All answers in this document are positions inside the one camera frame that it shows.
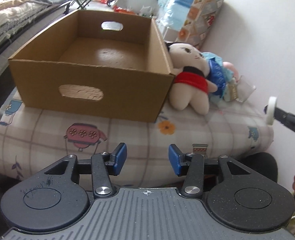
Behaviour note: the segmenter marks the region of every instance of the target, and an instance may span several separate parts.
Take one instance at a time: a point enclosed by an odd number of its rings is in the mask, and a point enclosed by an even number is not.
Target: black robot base
[[[8,190],[1,210],[12,227],[5,240],[291,240],[292,195],[228,156],[204,159],[169,147],[177,188],[117,188],[124,143],[87,160],[68,155]],[[91,174],[93,191],[78,185]],[[204,175],[217,185],[203,192]]]

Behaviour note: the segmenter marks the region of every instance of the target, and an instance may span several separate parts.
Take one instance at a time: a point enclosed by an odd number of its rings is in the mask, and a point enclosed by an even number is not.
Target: plush doll
[[[166,43],[177,75],[170,90],[170,104],[177,110],[190,104],[202,115],[209,112],[208,93],[218,88],[206,77],[210,73],[208,62],[201,52],[187,43]]]
[[[223,67],[231,70],[233,72],[233,76],[235,77],[236,81],[239,81],[240,76],[239,76],[239,72],[237,71],[237,69],[234,67],[234,65],[230,62],[223,62]]]

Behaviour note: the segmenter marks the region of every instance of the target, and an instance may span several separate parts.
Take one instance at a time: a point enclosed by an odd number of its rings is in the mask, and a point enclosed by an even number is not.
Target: cardboard box
[[[9,67],[26,106],[143,122],[156,120],[174,79],[155,21],[106,11],[68,14]]]

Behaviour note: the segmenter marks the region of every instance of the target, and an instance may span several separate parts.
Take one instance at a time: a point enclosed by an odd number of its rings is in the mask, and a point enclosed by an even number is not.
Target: bed
[[[0,76],[8,58],[51,22],[68,13],[72,0],[0,0]]]

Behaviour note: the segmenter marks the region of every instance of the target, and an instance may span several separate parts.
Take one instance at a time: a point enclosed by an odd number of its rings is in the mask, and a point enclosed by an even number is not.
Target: white wheel
[[[267,116],[265,122],[267,125],[273,125],[274,121],[274,110],[277,107],[277,98],[270,97],[268,107],[267,107]]]

